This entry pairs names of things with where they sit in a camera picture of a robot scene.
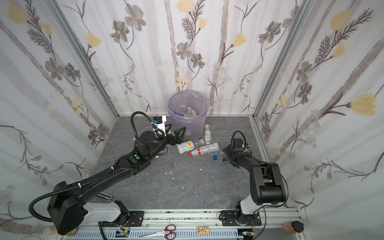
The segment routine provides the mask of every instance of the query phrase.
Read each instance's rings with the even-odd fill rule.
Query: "scissors handle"
[[[173,225],[173,224],[170,224],[170,225],[166,226],[164,231],[169,232],[169,233],[165,234],[164,237],[167,240],[174,240],[176,238],[176,233],[174,232],[175,230],[176,230],[176,226]]]

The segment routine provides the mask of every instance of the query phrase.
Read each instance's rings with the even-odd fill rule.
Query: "mesh trash can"
[[[195,110],[197,116],[184,118],[176,115],[176,108],[179,103],[184,103]],[[201,138],[204,130],[205,116],[207,115],[209,100],[200,93],[185,91],[173,95],[167,104],[173,128],[186,127],[183,142]]]

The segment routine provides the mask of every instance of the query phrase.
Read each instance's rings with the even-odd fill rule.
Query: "gray table surface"
[[[139,135],[152,130],[145,117],[137,115],[134,120]],[[220,150],[229,145],[232,133],[240,130],[253,156],[261,158],[248,117],[207,117],[205,123],[210,125],[213,142],[218,143]],[[130,117],[119,117],[110,134],[93,174],[132,150]],[[95,197],[90,202],[120,200],[128,209],[229,209],[250,194],[249,173],[244,168],[214,161],[213,153],[191,157],[187,152],[179,154],[174,146],[168,149],[136,176],[106,189],[104,192],[111,194],[112,199]]]

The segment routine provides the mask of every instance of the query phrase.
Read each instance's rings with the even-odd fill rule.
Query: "plastic bottle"
[[[218,151],[218,144],[217,142],[211,144],[211,145],[205,145],[202,147],[199,147],[198,149],[195,149],[193,151],[189,152],[189,155],[201,155],[201,154],[207,154],[209,152],[215,152]]]
[[[204,139],[199,139],[194,141],[183,142],[182,144],[176,144],[176,148],[179,153],[184,153],[184,152],[191,151],[195,148],[201,147],[203,145],[204,145]]]
[[[185,116],[185,111],[187,110],[187,105],[184,103],[179,103],[176,108],[176,114],[179,116],[184,117]]]
[[[193,110],[192,108],[188,107],[187,111],[185,112],[185,116],[187,118],[193,118],[193,117],[197,116],[197,114],[196,114],[195,110]]]
[[[215,154],[213,156],[213,159],[216,160],[221,160],[222,162],[228,161],[228,157],[224,152],[219,152],[218,154]]]
[[[204,125],[204,129],[205,130],[203,133],[203,138],[204,138],[205,144],[209,145],[211,144],[211,141],[212,141],[212,134],[211,134],[211,130],[209,130],[209,124]]]
[[[302,232],[304,230],[304,226],[299,221],[289,221],[283,223],[283,231],[286,234],[296,234]]]

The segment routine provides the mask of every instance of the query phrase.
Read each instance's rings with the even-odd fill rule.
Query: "floral wallpaper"
[[[314,240],[384,237],[383,21],[382,1],[315,1],[257,115]]]
[[[49,239],[53,224],[32,218],[29,203],[89,176],[115,117],[43,1],[0,6],[0,235]],[[37,211],[47,215],[46,204]]]
[[[58,3],[120,114],[164,114],[186,90],[209,114],[253,114],[301,1]]]

